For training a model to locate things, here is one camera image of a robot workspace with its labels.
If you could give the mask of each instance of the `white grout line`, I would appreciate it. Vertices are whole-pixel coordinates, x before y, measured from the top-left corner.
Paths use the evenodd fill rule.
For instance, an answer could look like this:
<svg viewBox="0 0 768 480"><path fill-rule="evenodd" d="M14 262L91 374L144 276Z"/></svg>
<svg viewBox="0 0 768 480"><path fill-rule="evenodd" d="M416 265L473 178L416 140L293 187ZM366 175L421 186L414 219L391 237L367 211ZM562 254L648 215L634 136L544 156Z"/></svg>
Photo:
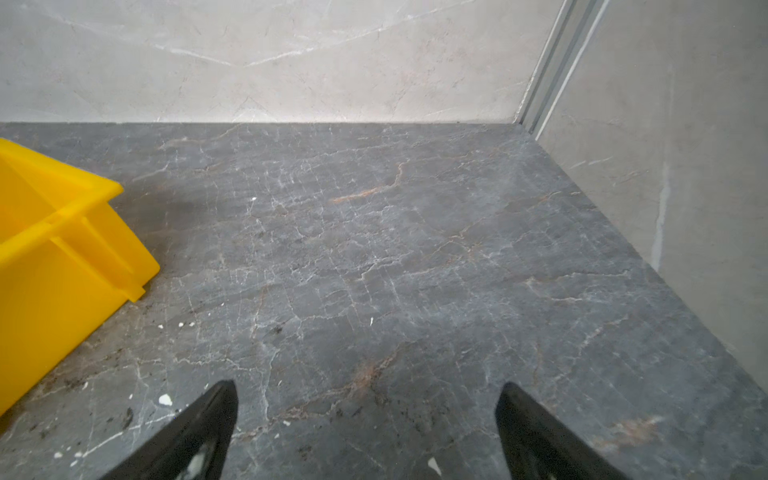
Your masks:
<svg viewBox="0 0 768 480"><path fill-rule="evenodd" d="M541 136L541 132L543 132L545 127L547 126L549 117L552 115L552 111L554 110L554 107L558 104L558 100L560 100L560 96L563 94L563 90L565 90L565 85L567 85L568 80L571 79L571 75L576 69L576 65L578 65L578 61L581 60L581 55L584 54L584 50L586 49L587 44L589 44L589 41L592 38L592 35L594 34L594 31L598 29L598 23L600 23L600 19L603 18L603 14L605 13L605 9L608 7L609 3L611 3L611 0L605 0L605 2L603 2L603 5L600 7L600 11L598 12L598 15L594 18L594 22L592 22L592 26L589 28L589 32L587 32L587 37L584 39L584 43L581 44L581 48L579 48L579 51L576 54L576 58L574 59L574 62L571 64L571 68L568 69L568 74L565 75L565 80L563 80L563 84L560 85L558 96L554 98L554 101L552 102L552 106L549 108L549 111L547 112L547 116L544 119L544 123L542 123L541 128L538 129L538 133L536 134L536 140L538 140L538 138Z"/></svg>
<svg viewBox="0 0 768 480"><path fill-rule="evenodd" d="M541 50L541 55L538 56L538 61L536 62L536 66L533 69L533 73L531 74L531 79L528 80L528 86L525 87L525 92L523 93L523 99L520 101L520 106L518 107L518 110L515 112L515 118L512 120L513 124L516 124L520 121L520 112L523 110L523 106L525 105L525 102L528 100L528 94L531 92L531 87L533 86L533 82L537 78L536 74L542 73L538 71L538 68L541 67L541 61L544 60L545 53L549 51L549 44L552 41L552 37L554 37L554 31L558 29L558 23L560 22L560 17L563 15L563 11L565 10L565 6L567 4L568 4L568 0L563 0L563 5L560 6L560 11L558 12L558 16L554 18L554 24L552 25L552 30L549 31L549 36L547 37L547 41L544 42L544 48Z"/></svg>

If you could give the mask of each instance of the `marble tile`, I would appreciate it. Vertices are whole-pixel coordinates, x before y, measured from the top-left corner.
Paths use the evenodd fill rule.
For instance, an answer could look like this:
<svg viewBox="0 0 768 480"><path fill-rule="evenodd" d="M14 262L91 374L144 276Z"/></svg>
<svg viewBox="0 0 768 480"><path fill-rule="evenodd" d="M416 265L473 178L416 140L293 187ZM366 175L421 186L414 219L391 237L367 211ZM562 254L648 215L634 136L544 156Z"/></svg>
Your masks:
<svg viewBox="0 0 768 480"><path fill-rule="evenodd" d="M121 182L162 266L14 407L13 478L97 478L218 379L224 478L504 478L506 381L634 478L766 464L766 395L519 127L0 136Z"/></svg>
<svg viewBox="0 0 768 480"><path fill-rule="evenodd" d="M612 2L541 145L768 389L768 4Z"/></svg>
<svg viewBox="0 0 768 480"><path fill-rule="evenodd" d="M562 0L12 0L0 121L502 121Z"/></svg>

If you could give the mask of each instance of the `light gray marble wall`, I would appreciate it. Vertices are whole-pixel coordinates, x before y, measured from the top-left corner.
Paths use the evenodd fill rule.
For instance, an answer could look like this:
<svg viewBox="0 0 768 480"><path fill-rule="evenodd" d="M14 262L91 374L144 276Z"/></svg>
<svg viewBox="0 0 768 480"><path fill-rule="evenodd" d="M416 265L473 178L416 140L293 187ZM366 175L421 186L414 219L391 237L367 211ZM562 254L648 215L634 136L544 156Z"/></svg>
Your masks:
<svg viewBox="0 0 768 480"><path fill-rule="evenodd" d="M511 120L561 0L10 0L0 121Z"/></svg>
<svg viewBox="0 0 768 480"><path fill-rule="evenodd" d="M539 141L768 389L768 3L614 0Z"/></svg>

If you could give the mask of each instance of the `white paint splatter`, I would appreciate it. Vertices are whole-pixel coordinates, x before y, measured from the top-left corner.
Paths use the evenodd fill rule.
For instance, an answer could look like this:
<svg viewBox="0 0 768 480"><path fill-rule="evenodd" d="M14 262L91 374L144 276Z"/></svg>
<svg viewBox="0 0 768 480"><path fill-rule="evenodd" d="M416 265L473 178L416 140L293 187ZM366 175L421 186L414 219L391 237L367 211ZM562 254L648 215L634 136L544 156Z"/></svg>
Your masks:
<svg viewBox="0 0 768 480"><path fill-rule="evenodd" d="M654 245L650 248L650 265L659 271L661 249L664 246L664 222L667 220L667 202L670 199L670 166L664 162L661 168L661 192L659 193L659 216L656 217Z"/></svg>
<svg viewBox="0 0 768 480"><path fill-rule="evenodd" d="M435 457L432 457L429 460L427 460L427 466L430 467L435 472L437 472L437 474L442 477L442 471L440 470L440 467L437 466L437 460L435 460Z"/></svg>

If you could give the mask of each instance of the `yellow plastic crate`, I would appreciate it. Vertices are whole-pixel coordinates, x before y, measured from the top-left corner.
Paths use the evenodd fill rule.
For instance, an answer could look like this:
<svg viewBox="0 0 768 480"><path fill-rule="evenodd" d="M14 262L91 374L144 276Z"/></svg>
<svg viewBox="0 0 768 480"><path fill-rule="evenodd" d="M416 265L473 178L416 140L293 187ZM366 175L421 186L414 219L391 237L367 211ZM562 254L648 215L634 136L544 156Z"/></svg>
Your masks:
<svg viewBox="0 0 768 480"><path fill-rule="evenodd" d="M0 414L160 270L120 184L0 139Z"/></svg>

